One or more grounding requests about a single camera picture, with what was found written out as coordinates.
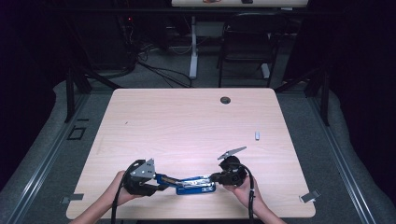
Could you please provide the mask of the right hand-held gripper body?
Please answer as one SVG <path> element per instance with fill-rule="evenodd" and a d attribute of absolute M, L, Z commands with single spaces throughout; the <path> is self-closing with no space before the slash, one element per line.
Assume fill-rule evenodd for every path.
<path fill-rule="evenodd" d="M 247 171 L 235 154 L 245 149 L 246 147 L 231 149 L 219 156 L 222 171 L 218 174 L 217 181 L 221 185 L 239 187 L 244 183 Z"/>

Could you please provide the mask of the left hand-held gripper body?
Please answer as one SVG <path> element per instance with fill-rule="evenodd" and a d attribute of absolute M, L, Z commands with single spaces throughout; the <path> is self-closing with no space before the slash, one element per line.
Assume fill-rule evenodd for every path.
<path fill-rule="evenodd" d="M 122 185 L 131 195 L 151 196 L 157 191 L 157 187 L 148 184 L 148 181 L 155 176 L 154 159 L 137 160 L 126 170 Z"/>

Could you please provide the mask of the blue stapler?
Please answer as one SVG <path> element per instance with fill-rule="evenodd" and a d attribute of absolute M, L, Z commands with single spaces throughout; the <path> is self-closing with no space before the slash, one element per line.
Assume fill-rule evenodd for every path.
<path fill-rule="evenodd" d="M 208 175 L 177 179 L 168 175 L 156 174 L 155 180 L 160 185 L 175 188 L 177 195 L 203 194 L 216 191 L 216 184 L 210 180 Z"/>

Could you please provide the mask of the person's right hand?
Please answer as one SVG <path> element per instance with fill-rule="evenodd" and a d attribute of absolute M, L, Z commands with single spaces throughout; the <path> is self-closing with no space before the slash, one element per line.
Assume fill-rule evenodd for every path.
<path fill-rule="evenodd" d="M 248 207 L 249 205 L 249 193 L 251 190 L 250 187 L 250 182 L 253 182 L 253 210 L 254 211 L 259 211 L 260 209 L 264 208 L 266 206 L 261 192 L 258 188 L 258 184 L 256 179 L 252 176 L 252 175 L 248 175 L 245 180 L 244 183 L 237 187 L 237 186 L 228 186 L 228 185 L 224 185 L 223 187 L 225 189 L 227 189 L 228 191 L 230 191 L 236 198 L 237 200 L 244 205 L 245 207 Z"/>

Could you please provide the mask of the person's left hand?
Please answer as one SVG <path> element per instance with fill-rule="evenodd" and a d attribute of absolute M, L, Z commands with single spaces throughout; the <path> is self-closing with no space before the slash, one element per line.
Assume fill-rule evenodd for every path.
<path fill-rule="evenodd" d="M 104 200 L 108 205 L 113 204 L 118 198 L 117 205 L 125 204 L 131 200 L 141 198 L 141 195 L 132 195 L 124 187 L 120 187 L 125 172 L 119 171 L 104 192 Z"/>

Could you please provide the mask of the grey tape piece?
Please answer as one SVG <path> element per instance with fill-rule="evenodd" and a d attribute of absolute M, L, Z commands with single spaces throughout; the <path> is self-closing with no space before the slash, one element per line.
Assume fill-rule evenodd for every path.
<path fill-rule="evenodd" d="M 315 189 L 311 192 L 306 193 L 305 195 L 302 195 L 300 197 L 300 201 L 303 203 L 314 202 L 316 198 L 318 198 L 319 196 L 320 196 L 320 192 L 317 189 Z"/>
<path fill-rule="evenodd" d="M 61 199 L 61 204 L 69 204 L 72 201 L 81 201 L 84 197 L 83 193 L 78 193 L 78 194 L 71 194 L 69 196 L 64 196 Z"/>

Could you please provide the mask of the black metal stand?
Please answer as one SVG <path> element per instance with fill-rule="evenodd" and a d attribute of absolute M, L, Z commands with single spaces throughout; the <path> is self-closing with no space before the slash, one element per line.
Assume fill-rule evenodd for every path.
<path fill-rule="evenodd" d="M 102 77 L 98 73 L 94 72 L 87 67 L 75 67 L 70 68 L 66 74 L 65 86 L 66 86 L 66 105 L 67 113 L 65 123 L 69 122 L 74 117 L 76 112 L 75 107 L 75 87 L 83 94 L 89 94 L 92 91 L 92 86 L 88 81 L 91 77 L 100 83 L 108 86 L 112 90 L 120 89 L 120 85 Z"/>
<path fill-rule="evenodd" d="M 302 81 L 307 81 L 304 89 L 306 97 L 315 97 L 320 94 L 319 115 L 326 126 L 329 126 L 328 109 L 329 109 L 329 96 L 330 96 L 330 75 L 325 68 L 314 68 L 311 71 L 287 81 L 280 87 L 275 88 L 276 93 L 286 91 Z"/>

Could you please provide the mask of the black folding chair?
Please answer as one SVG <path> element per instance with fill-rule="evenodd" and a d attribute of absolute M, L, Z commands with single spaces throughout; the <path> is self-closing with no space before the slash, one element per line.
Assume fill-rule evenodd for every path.
<path fill-rule="evenodd" d="M 232 15 L 222 28 L 217 68 L 222 85 L 225 63 L 255 63 L 258 69 L 269 65 L 270 85 L 281 38 L 290 20 L 280 13 L 246 12 Z"/>

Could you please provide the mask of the white desk leg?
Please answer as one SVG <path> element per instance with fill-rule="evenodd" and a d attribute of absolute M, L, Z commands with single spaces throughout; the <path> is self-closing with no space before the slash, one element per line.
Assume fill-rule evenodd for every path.
<path fill-rule="evenodd" d="M 196 20 L 191 18 L 191 64 L 189 77 L 191 79 L 197 78 L 198 67 L 198 53 L 197 53 L 197 37 L 196 37 Z"/>

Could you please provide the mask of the aluminium floor rail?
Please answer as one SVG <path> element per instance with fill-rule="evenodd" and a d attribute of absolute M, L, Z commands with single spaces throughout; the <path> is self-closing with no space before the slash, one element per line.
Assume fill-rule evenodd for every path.
<path fill-rule="evenodd" d="M 347 164 L 346 158 L 344 157 L 342 150 L 335 138 L 335 135 L 332 132 L 332 128 L 327 126 L 323 121 L 320 112 L 319 112 L 319 104 L 315 98 L 307 98 L 307 102 L 310 104 L 310 107 L 314 113 L 316 120 L 324 132 L 326 139 L 330 145 L 330 152 L 332 153 L 333 160 L 337 167 L 338 173 L 341 176 L 344 185 L 346 187 L 346 191 L 354 204 L 354 207 L 358 213 L 358 216 L 361 220 L 362 224 L 377 224 L 375 217 L 371 209 L 368 206 L 368 203 L 363 197 L 361 192 L 361 188 L 354 175 L 351 173 L 350 167 Z"/>
<path fill-rule="evenodd" d="M 55 162 L 66 135 L 72 129 L 75 116 L 89 96 L 77 97 L 75 112 L 65 122 L 66 100 L 58 96 L 48 120 L 39 132 L 14 174 L 0 191 L 0 224 L 17 224 L 23 219 Z"/>

